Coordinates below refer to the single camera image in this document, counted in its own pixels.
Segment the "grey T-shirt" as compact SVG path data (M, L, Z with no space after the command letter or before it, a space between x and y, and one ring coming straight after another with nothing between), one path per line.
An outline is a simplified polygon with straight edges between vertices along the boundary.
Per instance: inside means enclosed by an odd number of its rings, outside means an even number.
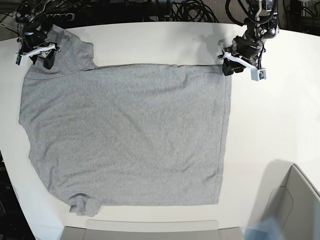
M48 38L60 50L25 75L19 124L51 195L88 217L218 203L232 90L220 65L99 67L93 44L58 26Z

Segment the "blurred blue object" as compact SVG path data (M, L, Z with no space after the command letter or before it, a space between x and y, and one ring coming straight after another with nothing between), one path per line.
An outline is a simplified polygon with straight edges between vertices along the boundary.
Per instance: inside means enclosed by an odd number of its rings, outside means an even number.
M279 224L274 217L269 217L261 222L242 230L245 240L283 240Z

